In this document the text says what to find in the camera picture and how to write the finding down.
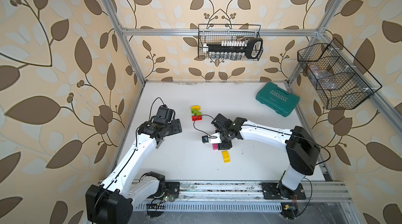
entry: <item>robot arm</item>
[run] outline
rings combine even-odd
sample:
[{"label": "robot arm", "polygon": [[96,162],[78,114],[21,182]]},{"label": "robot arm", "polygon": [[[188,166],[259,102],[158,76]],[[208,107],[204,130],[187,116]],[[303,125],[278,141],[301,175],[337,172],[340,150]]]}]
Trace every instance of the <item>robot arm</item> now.
[{"label": "robot arm", "polygon": [[135,131],[130,129],[127,138],[135,137],[130,151],[100,186],[91,185],[86,192],[89,221],[125,224],[139,203],[149,196],[163,195],[165,176],[156,172],[145,174],[143,180],[132,188],[131,184],[146,157],[158,148],[163,138],[182,132],[180,120],[174,119],[174,116],[174,110],[162,105],[150,121],[144,122]]},{"label": "robot arm", "polygon": [[217,128],[217,132],[211,136],[203,136],[203,142],[218,143],[219,150],[230,149],[232,139],[238,138],[260,141],[287,152],[290,164],[279,182],[279,187],[284,186],[284,193],[281,193],[283,197],[291,195],[306,175],[314,173],[320,148],[302,127],[296,126],[293,130],[278,129],[240,117],[231,121],[221,114],[211,124]]}]

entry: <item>white table surface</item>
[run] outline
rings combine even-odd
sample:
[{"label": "white table surface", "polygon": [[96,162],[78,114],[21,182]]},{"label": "white table surface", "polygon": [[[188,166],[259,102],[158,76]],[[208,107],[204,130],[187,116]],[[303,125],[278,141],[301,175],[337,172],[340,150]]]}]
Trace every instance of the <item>white table surface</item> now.
[{"label": "white table surface", "polygon": [[[284,83],[276,83],[285,88]],[[147,83],[135,113],[131,133],[124,143],[119,161],[134,143],[133,132],[148,120],[149,109],[157,97],[168,108],[176,111],[182,133],[167,136],[157,150],[146,158],[136,179],[149,171],[166,176],[167,180],[279,180],[289,165],[287,153],[274,146],[253,140],[232,140],[228,150],[230,162],[224,163],[222,152],[213,150],[212,144],[203,144],[204,133],[193,127],[191,106],[199,105],[203,114],[215,117],[221,113],[234,120],[243,117],[265,126],[293,129],[301,126],[295,111],[283,117],[255,99],[265,83]],[[158,99],[152,108],[154,116],[162,105]],[[195,126],[208,134],[215,133],[212,119],[203,116]],[[324,176],[316,166],[310,180],[323,181]]]}]

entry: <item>teal toolbox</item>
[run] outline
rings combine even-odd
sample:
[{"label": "teal toolbox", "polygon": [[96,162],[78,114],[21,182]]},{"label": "teal toolbox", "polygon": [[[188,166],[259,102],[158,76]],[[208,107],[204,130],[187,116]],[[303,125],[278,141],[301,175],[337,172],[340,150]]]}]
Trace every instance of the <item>teal toolbox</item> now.
[{"label": "teal toolbox", "polygon": [[284,91],[276,84],[269,82],[258,91],[255,99],[271,107],[278,114],[287,117],[298,104],[300,97]]}]

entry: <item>yellow toy brick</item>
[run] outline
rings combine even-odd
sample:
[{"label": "yellow toy brick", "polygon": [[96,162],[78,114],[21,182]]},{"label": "yellow toy brick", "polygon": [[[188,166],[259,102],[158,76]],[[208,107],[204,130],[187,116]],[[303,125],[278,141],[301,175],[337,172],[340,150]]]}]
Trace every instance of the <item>yellow toy brick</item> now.
[{"label": "yellow toy brick", "polygon": [[224,157],[224,162],[230,162],[230,157],[228,151],[222,151],[222,156]]}]

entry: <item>black wire basket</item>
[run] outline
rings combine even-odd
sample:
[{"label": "black wire basket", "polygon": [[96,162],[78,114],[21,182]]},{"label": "black wire basket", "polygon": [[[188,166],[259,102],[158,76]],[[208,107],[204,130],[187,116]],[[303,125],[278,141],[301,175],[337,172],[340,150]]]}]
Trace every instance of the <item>black wire basket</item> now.
[{"label": "black wire basket", "polygon": [[352,110],[377,92],[382,85],[353,56],[355,63],[363,73],[376,82],[375,87],[368,84],[358,73],[357,66],[350,65],[339,54],[339,41],[317,43],[298,51],[298,62],[303,68],[303,74],[310,80],[326,109]]},{"label": "black wire basket", "polygon": [[258,61],[263,53],[260,25],[199,24],[198,58]]}]

